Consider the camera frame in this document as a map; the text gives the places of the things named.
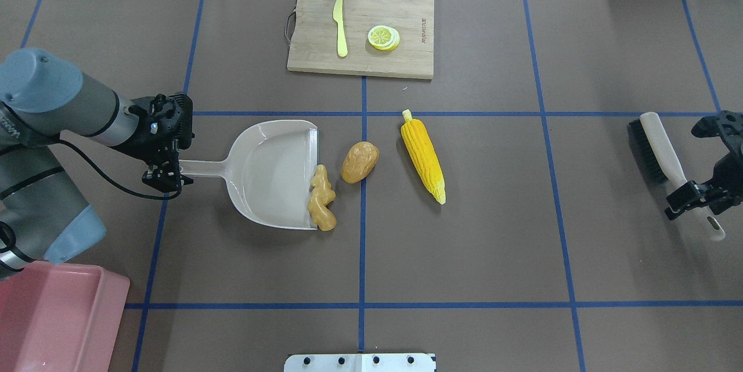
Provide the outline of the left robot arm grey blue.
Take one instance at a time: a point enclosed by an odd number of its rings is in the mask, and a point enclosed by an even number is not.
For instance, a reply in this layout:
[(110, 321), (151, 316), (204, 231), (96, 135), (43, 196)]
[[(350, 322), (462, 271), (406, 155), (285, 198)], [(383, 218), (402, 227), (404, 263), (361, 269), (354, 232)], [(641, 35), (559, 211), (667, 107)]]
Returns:
[(193, 180), (181, 173), (179, 153), (193, 141), (193, 102), (183, 92), (127, 99), (68, 60), (40, 48), (21, 48), (1, 66), (2, 280), (35, 261), (67, 262), (106, 236), (93, 206), (67, 174), (51, 145), (92, 160), (62, 138), (64, 131), (143, 161), (142, 182), (177, 197)]

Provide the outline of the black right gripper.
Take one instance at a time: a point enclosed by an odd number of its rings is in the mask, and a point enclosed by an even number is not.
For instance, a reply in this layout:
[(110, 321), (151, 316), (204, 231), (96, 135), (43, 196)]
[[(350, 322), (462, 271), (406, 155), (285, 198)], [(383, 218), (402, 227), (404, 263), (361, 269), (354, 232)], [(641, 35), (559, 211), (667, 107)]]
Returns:
[(687, 211), (708, 208), (714, 215), (732, 207), (732, 198), (742, 194), (742, 115), (723, 110), (701, 118), (691, 129), (696, 138), (719, 138), (727, 154), (716, 161), (706, 183), (688, 181), (666, 197), (665, 214), (673, 221)]

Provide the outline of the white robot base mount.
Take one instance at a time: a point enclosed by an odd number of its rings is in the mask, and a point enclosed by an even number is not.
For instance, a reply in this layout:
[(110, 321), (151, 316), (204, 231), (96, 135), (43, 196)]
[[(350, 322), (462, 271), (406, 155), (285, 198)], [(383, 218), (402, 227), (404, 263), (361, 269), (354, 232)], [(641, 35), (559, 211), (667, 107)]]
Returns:
[(429, 353), (297, 354), (284, 362), (284, 371), (436, 371)]

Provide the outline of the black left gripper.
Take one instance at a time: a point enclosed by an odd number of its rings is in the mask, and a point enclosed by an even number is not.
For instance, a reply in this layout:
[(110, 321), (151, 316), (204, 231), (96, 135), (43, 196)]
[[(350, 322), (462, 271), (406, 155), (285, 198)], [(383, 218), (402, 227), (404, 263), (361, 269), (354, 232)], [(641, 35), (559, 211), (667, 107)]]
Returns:
[(138, 117), (132, 136), (119, 145), (119, 152), (148, 165), (143, 184), (162, 193), (175, 193), (194, 180), (173, 167), (178, 153), (193, 141), (193, 101), (178, 92), (134, 99), (127, 108)]

